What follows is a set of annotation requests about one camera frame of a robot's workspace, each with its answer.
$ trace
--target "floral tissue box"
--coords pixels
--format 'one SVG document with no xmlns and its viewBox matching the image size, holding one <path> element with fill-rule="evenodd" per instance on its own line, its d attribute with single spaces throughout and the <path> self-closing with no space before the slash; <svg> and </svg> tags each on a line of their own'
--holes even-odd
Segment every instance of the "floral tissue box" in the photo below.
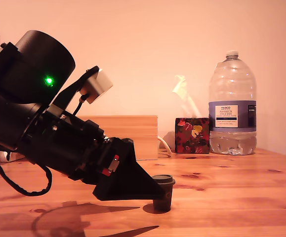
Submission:
<svg viewBox="0 0 286 237">
<path fill-rule="evenodd" d="M 175 150 L 176 153 L 208 154 L 208 118 L 176 118 Z"/>
</svg>

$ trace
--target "green light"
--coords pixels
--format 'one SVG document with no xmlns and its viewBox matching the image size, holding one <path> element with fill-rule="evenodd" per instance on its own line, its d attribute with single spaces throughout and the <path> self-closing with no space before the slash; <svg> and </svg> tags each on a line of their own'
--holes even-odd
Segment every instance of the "green light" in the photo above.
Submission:
<svg viewBox="0 0 286 237">
<path fill-rule="evenodd" d="M 53 84 L 54 84 L 53 78 L 51 78 L 51 77 L 46 77 L 46 78 L 45 78 L 45 84 L 46 84 L 47 86 L 52 87 Z"/>
</svg>

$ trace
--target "water bottle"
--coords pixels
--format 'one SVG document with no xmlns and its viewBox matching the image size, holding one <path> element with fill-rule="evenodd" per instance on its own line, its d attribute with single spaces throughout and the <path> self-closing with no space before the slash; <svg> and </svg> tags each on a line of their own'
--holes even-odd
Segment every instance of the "water bottle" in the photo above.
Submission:
<svg viewBox="0 0 286 237">
<path fill-rule="evenodd" d="M 249 67 L 229 51 L 209 86 L 210 149 L 249 155 L 256 148 L 256 81 Z"/>
</svg>

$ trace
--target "camera rig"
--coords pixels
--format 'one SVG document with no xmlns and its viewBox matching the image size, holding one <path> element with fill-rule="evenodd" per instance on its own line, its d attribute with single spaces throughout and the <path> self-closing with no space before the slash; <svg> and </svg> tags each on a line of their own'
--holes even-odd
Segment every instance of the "camera rig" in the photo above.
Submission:
<svg viewBox="0 0 286 237">
<path fill-rule="evenodd" d="M 39 165 L 48 185 L 29 193 L 1 166 L 0 175 L 27 196 L 50 190 L 49 167 L 96 185 L 93 194 L 99 200 L 162 199 L 163 189 L 136 162 L 131 139 L 108 138 L 99 125 L 76 117 L 84 101 L 92 103 L 112 86 L 104 72 L 95 66 L 58 93 L 74 68 L 69 51 L 40 31 L 28 31 L 16 45 L 1 45 L 0 150 L 20 153 Z M 80 104 L 71 114 L 66 108 L 77 92 Z"/>
</svg>

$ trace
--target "white wall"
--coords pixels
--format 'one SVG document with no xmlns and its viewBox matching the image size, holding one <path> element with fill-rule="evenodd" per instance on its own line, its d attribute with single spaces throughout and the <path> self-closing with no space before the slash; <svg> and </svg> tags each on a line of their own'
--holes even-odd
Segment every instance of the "white wall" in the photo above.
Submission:
<svg viewBox="0 0 286 237">
<path fill-rule="evenodd" d="M 258 147 L 286 154 L 286 0 L 0 0 L 2 41 L 32 29 L 73 55 L 65 86 L 94 65 L 110 75 L 114 87 L 80 115 L 158 115 L 160 136 L 183 115 L 174 76 L 207 116 L 215 65 L 236 49 L 257 80 Z"/>
</svg>

